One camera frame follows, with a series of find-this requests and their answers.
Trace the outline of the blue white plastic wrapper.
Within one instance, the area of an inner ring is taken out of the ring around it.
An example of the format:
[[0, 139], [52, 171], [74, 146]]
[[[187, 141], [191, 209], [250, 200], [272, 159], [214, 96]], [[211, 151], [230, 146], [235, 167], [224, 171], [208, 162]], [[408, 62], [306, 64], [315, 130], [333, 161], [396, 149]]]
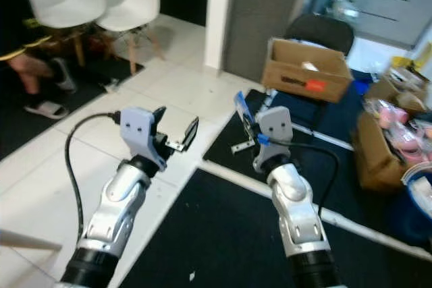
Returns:
[[243, 108], [249, 106], [248, 103], [246, 102], [246, 97], [244, 96], [244, 93], [242, 91], [235, 94], [234, 105], [235, 105], [236, 113], [240, 118], [240, 121], [243, 122]]

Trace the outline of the blue rubbish bin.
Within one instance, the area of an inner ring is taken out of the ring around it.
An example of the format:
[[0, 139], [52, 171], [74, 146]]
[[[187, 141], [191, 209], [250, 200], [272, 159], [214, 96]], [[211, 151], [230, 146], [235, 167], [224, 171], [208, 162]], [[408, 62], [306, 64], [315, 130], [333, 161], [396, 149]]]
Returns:
[[410, 244], [432, 245], [432, 162], [408, 168], [401, 178], [404, 189], [388, 212], [393, 235]]

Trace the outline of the black floor mat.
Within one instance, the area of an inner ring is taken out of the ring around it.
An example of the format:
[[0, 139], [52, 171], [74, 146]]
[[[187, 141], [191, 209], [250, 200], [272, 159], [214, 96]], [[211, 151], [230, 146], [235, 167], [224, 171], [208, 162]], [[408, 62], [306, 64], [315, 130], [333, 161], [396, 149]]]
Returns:
[[[348, 288], [432, 288], [432, 263], [327, 224]], [[195, 171], [120, 288], [294, 288], [271, 201]]]
[[[342, 168], [355, 167], [351, 136], [357, 128], [357, 119], [363, 109], [363, 97], [354, 88], [349, 88], [336, 104], [318, 105], [291, 94], [278, 92], [275, 96], [269, 96], [257, 90], [251, 90], [246, 95], [246, 102], [253, 113], [259, 112], [265, 103], [269, 103], [271, 107], [287, 107], [294, 124], [294, 142], [326, 148], [339, 156]], [[240, 118], [232, 115], [206, 151], [204, 160], [235, 170], [251, 171], [251, 159], [255, 156], [255, 150], [249, 148], [236, 154], [231, 150], [232, 146], [247, 140]]]
[[[40, 93], [61, 103], [73, 113], [106, 93], [102, 86], [89, 82], [91, 76], [107, 76], [124, 81], [131, 75], [127, 59], [96, 59], [88, 61], [84, 68], [73, 70], [73, 76], [78, 85], [75, 93], [66, 96], [52, 82], [41, 82]], [[13, 146], [21, 146], [57, 123], [56, 119], [27, 112], [24, 109], [25, 103], [27, 103], [27, 96], [18, 75], [12, 70], [3, 69], [1, 72], [0, 135]]]

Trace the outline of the cardboard box with orange label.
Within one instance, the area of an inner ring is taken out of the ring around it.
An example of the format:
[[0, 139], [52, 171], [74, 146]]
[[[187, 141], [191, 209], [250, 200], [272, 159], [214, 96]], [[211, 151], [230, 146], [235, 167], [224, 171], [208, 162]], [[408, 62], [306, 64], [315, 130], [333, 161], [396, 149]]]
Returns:
[[267, 50], [261, 82], [269, 90], [338, 103], [354, 81], [339, 51], [281, 38]]

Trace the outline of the blue round cap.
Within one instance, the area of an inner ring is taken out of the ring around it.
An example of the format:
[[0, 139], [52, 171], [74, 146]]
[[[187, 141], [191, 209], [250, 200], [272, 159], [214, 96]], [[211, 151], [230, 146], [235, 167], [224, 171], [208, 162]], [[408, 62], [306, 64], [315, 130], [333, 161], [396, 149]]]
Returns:
[[359, 96], [364, 96], [368, 92], [370, 87], [370, 82], [365, 82], [361, 80], [355, 80], [352, 82], [352, 88]]

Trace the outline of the black office chair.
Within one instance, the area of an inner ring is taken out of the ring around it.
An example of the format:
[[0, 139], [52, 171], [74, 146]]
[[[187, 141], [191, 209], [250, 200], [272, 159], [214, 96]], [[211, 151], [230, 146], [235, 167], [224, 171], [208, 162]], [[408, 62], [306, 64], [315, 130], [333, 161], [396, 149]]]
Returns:
[[346, 21], [305, 13], [290, 23], [284, 38], [313, 42], [348, 56], [354, 47], [355, 32]]

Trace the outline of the large cardboard box with goods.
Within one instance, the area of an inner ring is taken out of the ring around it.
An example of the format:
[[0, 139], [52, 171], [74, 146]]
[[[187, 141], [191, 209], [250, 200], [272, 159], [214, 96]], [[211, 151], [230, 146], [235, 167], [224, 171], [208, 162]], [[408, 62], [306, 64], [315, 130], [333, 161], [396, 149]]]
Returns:
[[357, 119], [357, 128], [352, 135], [359, 184], [373, 192], [395, 192], [402, 188], [401, 178], [408, 165], [401, 161], [385, 139], [382, 128], [371, 112], [371, 100], [384, 100], [408, 113], [408, 119], [422, 119], [432, 123], [432, 105], [424, 103], [428, 94], [429, 81], [420, 78], [418, 82], [402, 80], [386, 75], [371, 84], [363, 96], [363, 109]]

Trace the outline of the person in dark clothes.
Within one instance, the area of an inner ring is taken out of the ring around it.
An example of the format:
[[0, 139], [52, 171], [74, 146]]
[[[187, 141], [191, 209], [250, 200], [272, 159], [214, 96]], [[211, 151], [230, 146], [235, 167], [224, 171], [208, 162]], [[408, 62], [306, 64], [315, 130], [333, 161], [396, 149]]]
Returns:
[[34, 52], [50, 39], [44, 26], [35, 19], [30, 0], [1, 0], [0, 60], [16, 73], [24, 85], [24, 109], [49, 119], [62, 119], [68, 110], [61, 103], [41, 94], [41, 80], [52, 81], [62, 91], [73, 93], [77, 85], [64, 59], [40, 59]]

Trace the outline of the pink packaged goods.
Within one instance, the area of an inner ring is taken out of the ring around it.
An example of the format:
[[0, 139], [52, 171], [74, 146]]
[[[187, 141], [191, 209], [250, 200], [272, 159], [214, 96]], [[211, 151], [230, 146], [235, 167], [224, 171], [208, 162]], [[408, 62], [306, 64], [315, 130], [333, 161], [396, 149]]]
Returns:
[[432, 162], [432, 123], [408, 119], [408, 113], [384, 100], [371, 100], [371, 112], [401, 161], [408, 165]]

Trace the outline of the grey drawer cabinet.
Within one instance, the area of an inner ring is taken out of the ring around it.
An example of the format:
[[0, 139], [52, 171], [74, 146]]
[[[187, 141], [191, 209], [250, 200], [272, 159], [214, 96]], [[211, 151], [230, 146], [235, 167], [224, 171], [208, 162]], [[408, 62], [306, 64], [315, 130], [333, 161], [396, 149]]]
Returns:
[[432, 0], [312, 0], [310, 10], [345, 20], [359, 37], [407, 49], [432, 24]]

